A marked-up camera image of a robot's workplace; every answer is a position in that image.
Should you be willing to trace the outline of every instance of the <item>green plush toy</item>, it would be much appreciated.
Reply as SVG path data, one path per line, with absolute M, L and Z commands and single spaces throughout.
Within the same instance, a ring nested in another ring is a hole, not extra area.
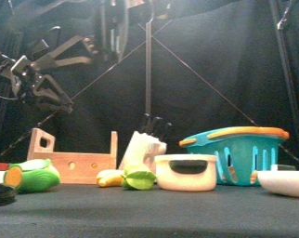
M 11 164 L 4 183 L 20 193 L 43 192 L 61 183 L 60 172 L 49 159 L 35 159 Z

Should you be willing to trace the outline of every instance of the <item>white container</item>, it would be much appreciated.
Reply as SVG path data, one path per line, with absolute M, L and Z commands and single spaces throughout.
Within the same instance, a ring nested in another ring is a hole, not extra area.
M 166 154 L 155 156 L 159 186 L 174 191 L 211 191 L 216 187 L 218 156 Z
M 258 171 L 258 179 L 270 192 L 299 197 L 299 171 Z

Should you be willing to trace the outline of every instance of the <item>blue basket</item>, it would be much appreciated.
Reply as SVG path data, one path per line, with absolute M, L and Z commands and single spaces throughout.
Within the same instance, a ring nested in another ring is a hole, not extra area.
M 236 126 L 188 137 L 180 145 L 190 153 L 215 154 L 218 184 L 258 186 L 256 172 L 278 162 L 279 144 L 290 133 L 275 127 Z

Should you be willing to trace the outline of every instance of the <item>hole in wooden block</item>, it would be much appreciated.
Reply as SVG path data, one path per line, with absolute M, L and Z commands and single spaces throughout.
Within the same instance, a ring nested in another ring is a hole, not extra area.
M 69 167 L 71 170 L 75 170 L 75 168 L 76 168 L 75 162 L 71 162 L 71 163 L 68 164 L 68 167 Z
M 40 145 L 41 147 L 47 148 L 48 141 L 47 139 L 41 138 Z

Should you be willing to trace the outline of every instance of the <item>metal rod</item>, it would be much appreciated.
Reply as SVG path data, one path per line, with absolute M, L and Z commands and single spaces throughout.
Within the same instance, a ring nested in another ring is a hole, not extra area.
M 151 98 L 152 98 L 152 24 L 151 21 L 147 23 L 147 92 L 146 92 L 146 113 L 151 114 Z
M 295 137 L 298 140 L 298 147 L 299 147 L 299 107 L 298 107 L 298 101 L 296 101 L 298 98 L 296 98 L 294 82 L 292 82 L 292 74 L 290 69 L 290 55 L 287 50 L 284 32 L 278 30 L 278 27 L 276 27 L 279 22 L 279 15 L 280 15 L 278 10 L 278 4 L 275 0 L 270 0 L 270 3 L 271 3 L 271 9 L 272 9 L 275 34 L 278 39 L 280 59 L 283 64 L 283 71 L 284 71 L 286 84 L 287 84 L 287 90 L 288 90 L 290 109 L 291 109 L 291 116 L 292 116 L 292 122 L 294 122 Z

